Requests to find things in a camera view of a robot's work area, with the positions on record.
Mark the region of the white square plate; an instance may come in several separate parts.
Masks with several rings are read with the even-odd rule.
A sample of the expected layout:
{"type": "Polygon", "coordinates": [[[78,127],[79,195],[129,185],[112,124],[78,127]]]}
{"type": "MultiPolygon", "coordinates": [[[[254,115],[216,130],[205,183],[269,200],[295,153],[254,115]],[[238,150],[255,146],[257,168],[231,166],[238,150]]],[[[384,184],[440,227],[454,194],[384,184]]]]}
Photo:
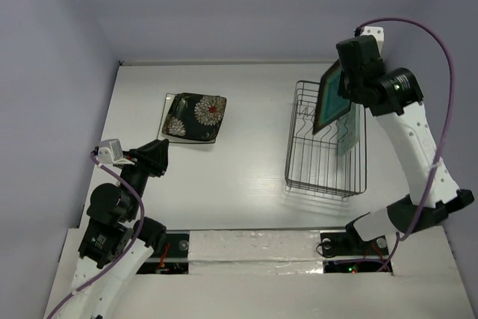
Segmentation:
{"type": "Polygon", "coordinates": [[[195,146],[195,145],[215,144],[216,139],[208,140],[208,141],[189,140],[183,137],[174,137],[164,132],[164,129],[165,129],[164,126],[166,124],[166,121],[169,119],[169,112],[170,112],[172,104],[174,103],[175,97],[176,95],[174,93],[167,93],[164,98],[163,112],[161,115],[161,122],[158,129],[157,139],[158,140],[168,139],[168,141],[171,144],[175,144],[175,145],[184,144],[184,145],[195,146]]]}

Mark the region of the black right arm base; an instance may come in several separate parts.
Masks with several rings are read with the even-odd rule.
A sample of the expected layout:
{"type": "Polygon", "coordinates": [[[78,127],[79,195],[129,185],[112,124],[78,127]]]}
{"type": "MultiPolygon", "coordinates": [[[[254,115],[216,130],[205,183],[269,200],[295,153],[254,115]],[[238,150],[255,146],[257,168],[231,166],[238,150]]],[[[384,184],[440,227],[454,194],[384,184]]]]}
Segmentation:
{"type": "Polygon", "coordinates": [[[371,241],[363,241],[351,223],[343,230],[321,232],[316,252],[323,258],[337,256],[365,256],[366,254],[388,255],[388,245],[384,236],[371,241]]]}

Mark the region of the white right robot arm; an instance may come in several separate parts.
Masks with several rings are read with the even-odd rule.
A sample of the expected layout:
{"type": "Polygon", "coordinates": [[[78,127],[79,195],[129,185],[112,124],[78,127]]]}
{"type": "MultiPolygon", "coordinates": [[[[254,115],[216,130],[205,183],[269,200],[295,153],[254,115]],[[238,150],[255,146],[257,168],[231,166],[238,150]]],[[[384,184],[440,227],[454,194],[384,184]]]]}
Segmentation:
{"type": "Polygon", "coordinates": [[[473,203],[472,191],[457,185],[438,154],[415,75],[402,67],[387,71],[372,35],[341,41],[336,49],[340,95],[370,110],[387,134],[409,187],[404,198],[348,223],[345,247],[361,253],[382,235],[437,226],[473,203]]]}

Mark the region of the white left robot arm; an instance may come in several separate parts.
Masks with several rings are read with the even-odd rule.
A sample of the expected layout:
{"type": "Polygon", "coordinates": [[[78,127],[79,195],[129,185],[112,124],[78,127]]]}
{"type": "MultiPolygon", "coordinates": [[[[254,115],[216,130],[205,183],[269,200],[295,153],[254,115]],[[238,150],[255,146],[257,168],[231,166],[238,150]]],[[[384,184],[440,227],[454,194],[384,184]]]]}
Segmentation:
{"type": "Polygon", "coordinates": [[[142,200],[148,180],[167,171],[168,149],[168,140],[153,140],[125,151],[110,139],[92,151],[93,163],[116,182],[90,195],[71,298],[59,318],[111,318],[145,261],[168,251],[166,226],[146,216],[142,200]]]}

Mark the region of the black floral square plate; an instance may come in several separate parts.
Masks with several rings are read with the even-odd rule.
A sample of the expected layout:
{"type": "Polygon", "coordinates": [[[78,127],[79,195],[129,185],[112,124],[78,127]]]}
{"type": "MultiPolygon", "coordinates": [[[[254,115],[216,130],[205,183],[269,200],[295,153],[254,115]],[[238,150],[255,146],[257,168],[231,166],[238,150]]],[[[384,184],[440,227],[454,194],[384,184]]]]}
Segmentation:
{"type": "Polygon", "coordinates": [[[161,131],[165,135],[169,135],[171,137],[178,137],[183,140],[192,140],[206,143],[214,142],[216,140],[213,134],[194,134],[192,132],[192,129],[188,130],[186,128],[186,125],[181,120],[178,120],[175,117],[167,119],[167,121],[163,124],[161,131]]]}

